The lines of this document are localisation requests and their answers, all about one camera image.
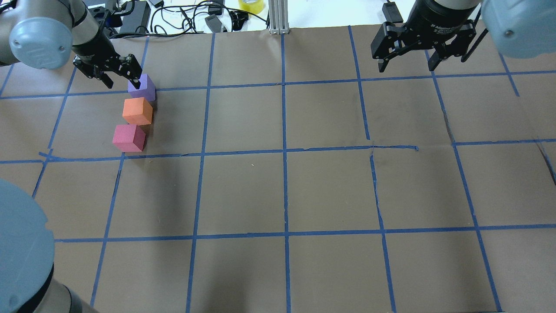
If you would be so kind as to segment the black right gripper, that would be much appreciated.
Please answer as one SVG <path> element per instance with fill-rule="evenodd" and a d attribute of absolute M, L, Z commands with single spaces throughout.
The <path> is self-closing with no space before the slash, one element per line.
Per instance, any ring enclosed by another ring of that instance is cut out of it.
<path fill-rule="evenodd" d="M 477 32 L 471 14 L 478 0 L 416 0 L 403 23 L 385 21 L 370 44 L 371 55 L 383 73 L 391 59 L 409 51 L 434 49 L 430 72 L 450 56 L 464 56 Z"/>

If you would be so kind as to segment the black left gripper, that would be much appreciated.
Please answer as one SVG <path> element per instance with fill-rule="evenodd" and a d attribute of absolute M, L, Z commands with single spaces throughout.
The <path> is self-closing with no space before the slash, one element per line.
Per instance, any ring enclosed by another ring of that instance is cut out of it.
<path fill-rule="evenodd" d="M 133 54 L 124 57 L 124 67 L 120 55 L 103 30 L 98 30 L 89 41 L 74 44 L 72 51 L 76 57 L 75 67 L 86 77 L 100 80 L 108 89 L 113 88 L 113 80 L 105 72 L 113 72 L 125 77 L 135 89 L 141 87 L 142 68 Z"/>

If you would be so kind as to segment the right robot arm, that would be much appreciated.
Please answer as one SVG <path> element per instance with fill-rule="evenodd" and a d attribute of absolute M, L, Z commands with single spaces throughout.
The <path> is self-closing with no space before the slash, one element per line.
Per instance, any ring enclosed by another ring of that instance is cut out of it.
<path fill-rule="evenodd" d="M 417 0 L 403 20 L 387 0 L 371 55 L 383 73 L 397 56 L 432 49 L 428 69 L 434 71 L 450 57 L 466 62 L 490 34 L 500 54 L 531 59 L 555 52 L 555 8 L 553 0 Z"/>

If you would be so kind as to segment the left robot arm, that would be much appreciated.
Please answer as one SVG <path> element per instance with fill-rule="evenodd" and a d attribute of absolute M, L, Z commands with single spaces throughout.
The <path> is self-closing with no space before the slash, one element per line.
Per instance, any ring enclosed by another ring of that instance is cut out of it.
<path fill-rule="evenodd" d="M 1 66 L 18 62 L 58 69 L 71 52 L 86 77 L 112 88 L 108 72 L 141 86 L 134 55 L 120 56 L 81 0 L 12 0 L 1 8 Z M 3 313 L 94 313 L 54 278 L 54 235 L 36 200 L 1 180 L 1 311 Z"/>

